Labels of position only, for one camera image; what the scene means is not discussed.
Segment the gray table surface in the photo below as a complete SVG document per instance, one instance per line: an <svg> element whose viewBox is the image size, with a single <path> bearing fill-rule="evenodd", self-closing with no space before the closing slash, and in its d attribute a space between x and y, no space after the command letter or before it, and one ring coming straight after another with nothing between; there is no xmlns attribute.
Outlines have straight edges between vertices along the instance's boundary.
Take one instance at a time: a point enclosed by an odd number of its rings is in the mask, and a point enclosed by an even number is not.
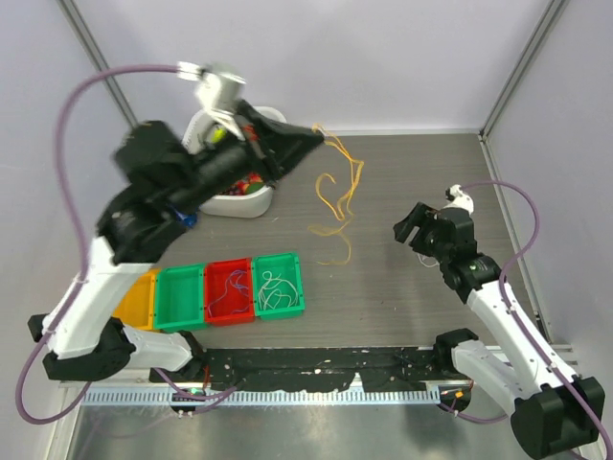
<svg viewBox="0 0 613 460"><path fill-rule="evenodd" d="M297 251L306 298L305 314L282 321L256 321L208 328L196 337L209 347L325 347L430 345L437 334L468 327L495 344L479 318L443 283L437 268L425 268L406 245L394 241L392 226L418 201L444 206L449 186L489 178L476 135L358 136L344 139L354 158L364 160L362 181L346 230L347 247L338 237L307 231L312 223L335 225L319 200L314 182L331 173L324 194L333 202L349 188L347 160L321 147L275 193L268 212L255 219L203 217L179 239L160 266L186 265ZM500 265L512 254L511 241L493 188L471 193L475 234L480 249ZM532 316L519 270L510 276L517 299Z"/></svg>

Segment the orange bin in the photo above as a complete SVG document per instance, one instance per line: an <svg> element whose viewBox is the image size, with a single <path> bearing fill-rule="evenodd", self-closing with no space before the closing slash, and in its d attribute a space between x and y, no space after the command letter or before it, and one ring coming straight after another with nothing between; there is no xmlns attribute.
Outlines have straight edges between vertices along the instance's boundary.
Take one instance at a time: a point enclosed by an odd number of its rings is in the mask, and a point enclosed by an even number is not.
<svg viewBox="0 0 613 460"><path fill-rule="evenodd" d="M159 272L160 269L155 268L141 276L127 292L113 316L135 329L154 331L155 280Z"/></svg>

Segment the yellow string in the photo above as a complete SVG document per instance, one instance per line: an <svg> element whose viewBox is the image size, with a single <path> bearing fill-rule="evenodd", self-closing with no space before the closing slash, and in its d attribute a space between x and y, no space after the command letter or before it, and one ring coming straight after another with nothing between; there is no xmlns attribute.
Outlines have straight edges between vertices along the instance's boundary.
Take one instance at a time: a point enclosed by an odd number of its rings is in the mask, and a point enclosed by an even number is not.
<svg viewBox="0 0 613 460"><path fill-rule="evenodd" d="M308 227L308 231L311 233L314 233L315 235L319 235L320 237L331 237L331 236L337 235L343 240L343 242L345 242L348 248L348 254L347 254L346 260L318 262L317 264L346 265L352 259L352 242L350 241L349 238L347 238L347 235L343 233L343 230L345 230L345 227L347 227L352 222L353 218L355 217L355 214L353 213L352 207L351 207L352 198L360 182L360 178L362 177L362 168L364 168L364 162L362 160L353 159L352 156L347 151L347 149L345 149L345 146L340 141L340 139L336 137L334 134L328 133L325 129L322 128L321 125L313 126L313 131L317 131L317 130L321 131L326 137L329 137L332 139L332 141L330 140L325 141L325 144L327 146L334 147L335 149L340 151L349 160L351 175L352 175L352 184L350 188L347 190L347 192L343 196L338 198L338 200L336 201L336 206L333 206L322 195L322 192L320 189L321 189L322 181L324 179L329 179L332 184L336 184L336 179L334 178L332 174L329 174L327 172L324 172L320 174L319 177L317 177L317 180L315 180L315 193L317 194L317 196L319 196L319 199L321 199L324 202L324 204L326 204L326 206L330 208L336 220L338 220L339 222L344 222L344 223L338 228L327 227L325 225L316 223L316 224L310 225ZM343 204L345 204L345 209L347 210L347 214L345 214L345 212L343 211Z"/></svg>

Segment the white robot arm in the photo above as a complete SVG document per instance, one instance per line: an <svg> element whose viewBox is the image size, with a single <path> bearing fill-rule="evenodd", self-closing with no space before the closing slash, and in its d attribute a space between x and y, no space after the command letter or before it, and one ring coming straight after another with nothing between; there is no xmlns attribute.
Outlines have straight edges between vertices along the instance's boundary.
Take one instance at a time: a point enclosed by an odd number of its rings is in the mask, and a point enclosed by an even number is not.
<svg viewBox="0 0 613 460"><path fill-rule="evenodd" d="M273 122L240 100L244 79L228 66L181 63L177 71L198 81L196 97L229 135L196 154L159 121L142 123L125 137L115 162L129 185L103 211L87 279L47 342L43 365L52 380L97 381L124 368L162 368L175 381L198 378L204 357L190 333L137 331L112 318L113 311L188 230L186 216L203 202L251 172L273 185L324 141L319 132ZM35 341L48 332L63 303L30 318Z"/></svg>
<svg viewBox="0 0 613 460"><path fill-rule="evenodd" d="M598 430L565 383L572 382L599 419L604 405L602 387L594 378L577 375L560 358L521 308L506 280L507 302L503 299L500 267L477 251L470 217L472 199L459 185L447 190L446 196L450 202L441 210L418 203L394 226L396 241L406 242L417 229L409 245L439 262L445 284L486 324L511 366L467 329L436 338L439 366L473 379L500 404L511 418L515 438L532 458L596 441Z"/></svg>

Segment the white bowl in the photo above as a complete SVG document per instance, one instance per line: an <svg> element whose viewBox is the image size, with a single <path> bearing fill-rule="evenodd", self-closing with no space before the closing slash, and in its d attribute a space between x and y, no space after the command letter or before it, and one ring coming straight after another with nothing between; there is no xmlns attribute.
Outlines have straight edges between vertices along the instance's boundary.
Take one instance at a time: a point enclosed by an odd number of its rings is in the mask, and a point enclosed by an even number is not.
<svg viewBox="0 0 613 460"><path fill-rule="evenodd" d="M285 116L276 108L254 107L264 117L276 122L286 122ZM190 120L183 136L183 145L189 153L197 153L201 149L197 134L204 131L212 119L204 110L198 111ZM244 196L217 195L203 203L200 211L210 216L224 216L226 218L257 218L264 214L272 202L273 190L264 186L254 194Z"/></svg>

